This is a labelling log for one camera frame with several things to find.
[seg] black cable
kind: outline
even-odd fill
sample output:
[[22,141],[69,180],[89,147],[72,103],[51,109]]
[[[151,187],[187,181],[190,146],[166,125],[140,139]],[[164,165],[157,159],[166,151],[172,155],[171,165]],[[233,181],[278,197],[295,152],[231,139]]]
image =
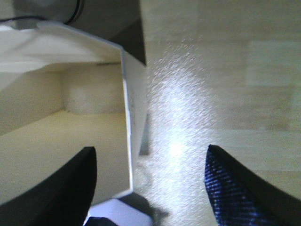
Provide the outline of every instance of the black cable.
[[[80,5],[81,5],[82,0],[77,0],[76,1],[76,7],[75,10],[72,14],[72,16],[64,23],[64,24],[70,24],[79,14],[80,12]],[[12,17],[12,18],[5,18],[5,19],[0,19],[0,24],[4,24],[4,23],[10,23],[16,20],[24,20],[24,19],[34,19],[34,20],[48,20],[42,16],[16,16],[16,17]]]

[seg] white cardboard box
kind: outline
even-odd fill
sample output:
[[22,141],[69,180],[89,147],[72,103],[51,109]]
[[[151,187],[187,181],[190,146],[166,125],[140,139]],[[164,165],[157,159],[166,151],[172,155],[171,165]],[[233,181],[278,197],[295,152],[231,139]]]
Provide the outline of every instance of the white cardboard box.
[[61,23],[37,26],[0,26],[0,204],[85,146],[97,151],[93,203],[132,192],[147,108],[144,65]]

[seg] textured black material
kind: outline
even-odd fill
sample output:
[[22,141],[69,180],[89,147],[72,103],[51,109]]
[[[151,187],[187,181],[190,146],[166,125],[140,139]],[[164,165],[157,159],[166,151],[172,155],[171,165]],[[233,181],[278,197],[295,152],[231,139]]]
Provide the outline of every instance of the textured black material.
[[219,146],[207,152],[205,185],[219,226],[301,226],[301,202],[259,178]]
[[82,226],[95,185],[95,149],[85,147],[46,180],[0,206],[0,225]]
[[134,192],[120,198],[119,200],[153,218],[153,209],[151,208],[147,199],[143,196]]
[[85,226],[118,226],[108,218],[90,217]]

